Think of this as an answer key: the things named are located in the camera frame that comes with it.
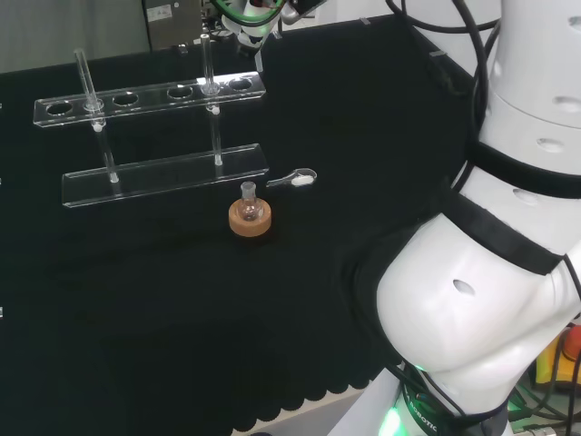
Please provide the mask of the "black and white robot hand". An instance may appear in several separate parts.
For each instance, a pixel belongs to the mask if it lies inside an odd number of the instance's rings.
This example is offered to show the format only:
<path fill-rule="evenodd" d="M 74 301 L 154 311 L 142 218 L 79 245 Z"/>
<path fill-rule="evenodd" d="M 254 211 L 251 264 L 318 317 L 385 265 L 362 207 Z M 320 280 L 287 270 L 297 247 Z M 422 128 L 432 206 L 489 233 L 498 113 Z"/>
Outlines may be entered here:
<path fill-rule="evenodd" d="M 259 50 L 273 30 L 294 25 L 313 13 L 325 1 L 262 0 L 210 1 L 222 24 L 234 35 L 241 48 Z"/>

